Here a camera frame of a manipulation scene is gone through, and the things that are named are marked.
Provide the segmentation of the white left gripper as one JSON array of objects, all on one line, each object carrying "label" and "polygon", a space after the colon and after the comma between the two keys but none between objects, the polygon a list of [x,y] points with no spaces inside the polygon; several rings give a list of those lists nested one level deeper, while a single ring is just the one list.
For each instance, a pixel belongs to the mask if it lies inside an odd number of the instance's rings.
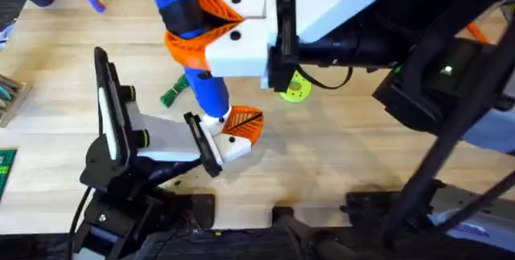
[{"label": "white left gripper", "polygon": [[183,122],[143,114],[130,103],[120,109],[99,104],[102,132],[90,144],[81,183],[111,196],[139,196],[201,166],[212,177],[251,152],[262,130],[262,111],[232,105],[221,117],[201,121],[215,132],[215,152],[198,116]]}]

